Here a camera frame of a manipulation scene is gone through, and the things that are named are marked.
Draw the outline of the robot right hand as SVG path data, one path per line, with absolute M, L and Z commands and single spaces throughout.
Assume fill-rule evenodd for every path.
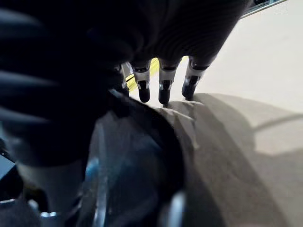
M 97 118 L 122 89 L 115 67 L 193 56 L 205 69 L 248 0 L 3 0 L 0 120 L 41 212 L 78 202 Z

